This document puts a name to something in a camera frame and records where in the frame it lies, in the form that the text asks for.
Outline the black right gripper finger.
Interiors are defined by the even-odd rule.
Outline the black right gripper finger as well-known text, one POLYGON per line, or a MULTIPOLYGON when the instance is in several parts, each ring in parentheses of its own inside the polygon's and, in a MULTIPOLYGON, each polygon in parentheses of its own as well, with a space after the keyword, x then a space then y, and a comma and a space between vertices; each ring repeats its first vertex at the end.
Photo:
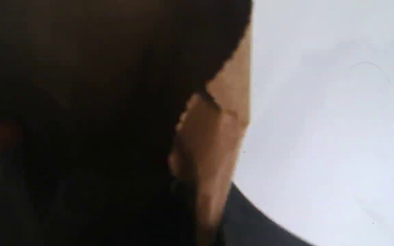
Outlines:
POLYGON ((231 183, 218 230, 219 246, 309 246, 265 216, 231 183))

